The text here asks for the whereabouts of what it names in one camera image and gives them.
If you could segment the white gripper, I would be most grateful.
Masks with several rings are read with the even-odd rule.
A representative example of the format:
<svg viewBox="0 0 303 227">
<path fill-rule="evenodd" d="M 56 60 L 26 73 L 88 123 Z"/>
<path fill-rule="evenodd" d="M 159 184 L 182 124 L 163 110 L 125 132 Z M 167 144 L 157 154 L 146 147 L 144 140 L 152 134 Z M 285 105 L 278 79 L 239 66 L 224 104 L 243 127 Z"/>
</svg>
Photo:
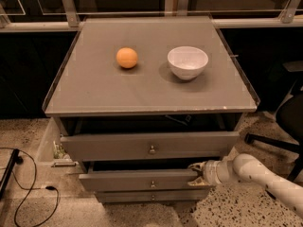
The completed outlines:
<svg viewBox="0 0 303 227">
<path fill-rule="evenodd" d="M 207 161 L 194 163 L 188 166 L 189 169 L 202 172 L 203 177 L 198 177 L 188 182 L 189 186 L 200 187 L 210 185 L 219 185 L 222 183 L 232 183 L 236 180 L 231 161 Z"/>
</svg>

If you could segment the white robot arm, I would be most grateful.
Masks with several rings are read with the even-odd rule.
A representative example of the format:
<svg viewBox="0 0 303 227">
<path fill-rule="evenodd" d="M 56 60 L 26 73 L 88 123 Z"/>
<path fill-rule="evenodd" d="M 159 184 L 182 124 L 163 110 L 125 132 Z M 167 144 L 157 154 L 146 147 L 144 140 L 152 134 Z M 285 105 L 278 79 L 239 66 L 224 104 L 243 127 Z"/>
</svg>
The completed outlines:
<svg viewBox="0 0 303 227">
<path fill-rule="evenodd" d="M 209 160 L 194 163 L 187 168 L 197 174 L 195 180 L 187 183 L 189 186 L 256 183 L 303 218 L 303 187 L 276 175 L 250 154 L 239 154 L 231 161 Z"/>
</svg>

